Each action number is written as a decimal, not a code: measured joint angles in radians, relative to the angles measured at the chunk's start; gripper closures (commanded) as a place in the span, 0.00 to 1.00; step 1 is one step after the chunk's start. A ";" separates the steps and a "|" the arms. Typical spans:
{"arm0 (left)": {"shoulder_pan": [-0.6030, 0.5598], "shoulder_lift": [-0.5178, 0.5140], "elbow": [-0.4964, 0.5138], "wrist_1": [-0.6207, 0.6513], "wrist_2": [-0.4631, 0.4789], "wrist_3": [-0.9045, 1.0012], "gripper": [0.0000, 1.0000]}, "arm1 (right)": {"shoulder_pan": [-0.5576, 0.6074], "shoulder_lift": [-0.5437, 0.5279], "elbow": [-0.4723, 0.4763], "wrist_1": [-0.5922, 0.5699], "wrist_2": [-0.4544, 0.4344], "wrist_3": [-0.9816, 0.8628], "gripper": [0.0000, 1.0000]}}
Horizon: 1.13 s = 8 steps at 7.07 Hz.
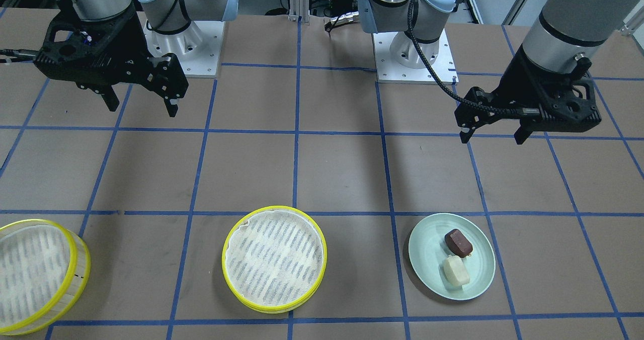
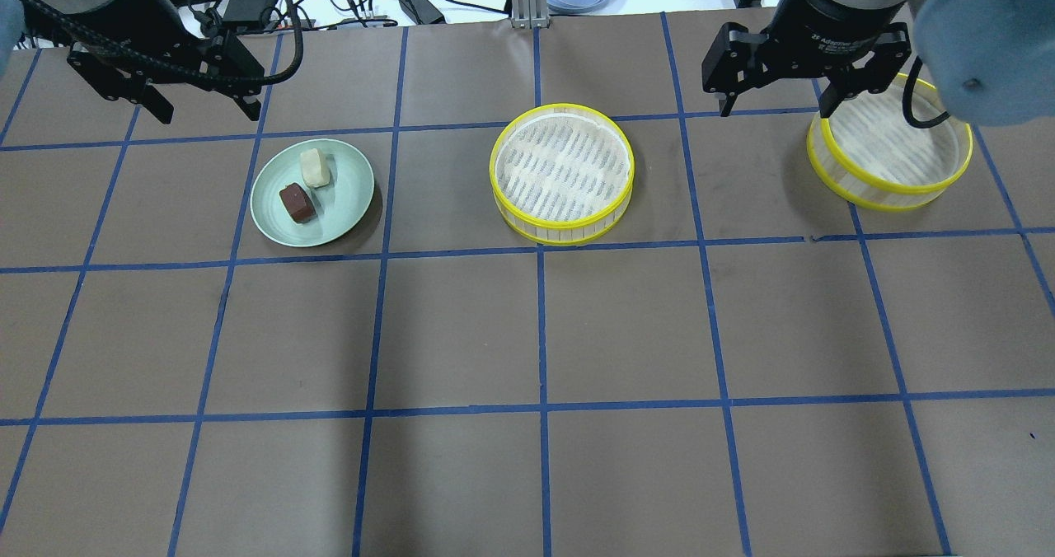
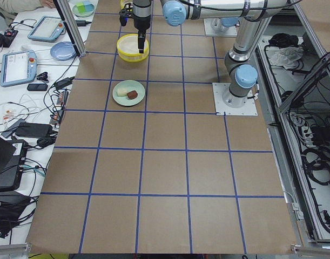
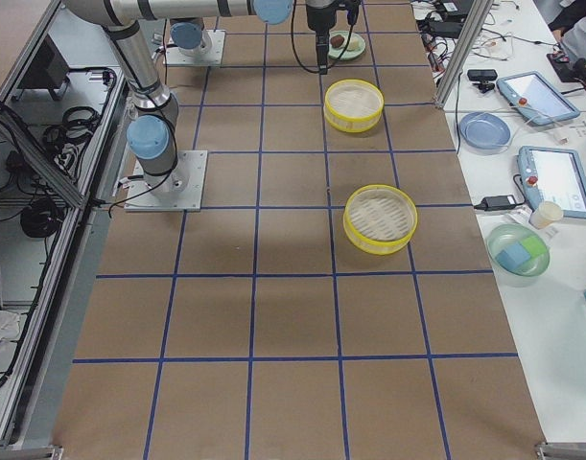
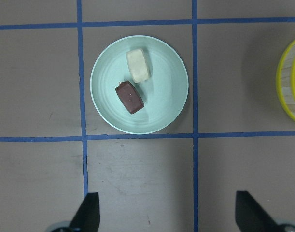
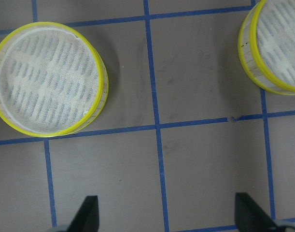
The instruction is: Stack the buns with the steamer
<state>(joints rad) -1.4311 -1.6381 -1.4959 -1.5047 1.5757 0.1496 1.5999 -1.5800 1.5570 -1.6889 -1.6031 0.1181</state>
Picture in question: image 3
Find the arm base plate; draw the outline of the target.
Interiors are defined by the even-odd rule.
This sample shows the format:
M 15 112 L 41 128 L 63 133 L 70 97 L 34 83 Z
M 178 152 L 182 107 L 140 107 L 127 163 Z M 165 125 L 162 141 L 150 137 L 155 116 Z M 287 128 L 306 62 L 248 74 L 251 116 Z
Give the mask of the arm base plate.
M 204 19 L 205 35 L 210 37 L 236 37 L 237 17 Z
M 230 83 L 213 83 L 216 115 L 257 116 L 252 90 L 246 97 L 235 97 L 230 93 Z

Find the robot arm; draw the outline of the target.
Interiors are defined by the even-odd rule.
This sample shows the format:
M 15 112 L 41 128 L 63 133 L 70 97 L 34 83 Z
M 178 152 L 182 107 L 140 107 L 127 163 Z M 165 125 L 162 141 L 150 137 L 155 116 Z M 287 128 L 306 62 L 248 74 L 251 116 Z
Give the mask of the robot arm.
M 215 18 L 211 22 L 211 28 L 218 36 L 235 37 L 237 35 L 235 26 L 238 22 L 238 17 Z
M 247 62 L 272 16 L 287 1 L 162 1 L 163 16 L 170 26 L 201 18 L 241 18 L 237 37 L 225 56 L 231 83 L 223 101 L 233 108 L 242 107 L 258 74 Z

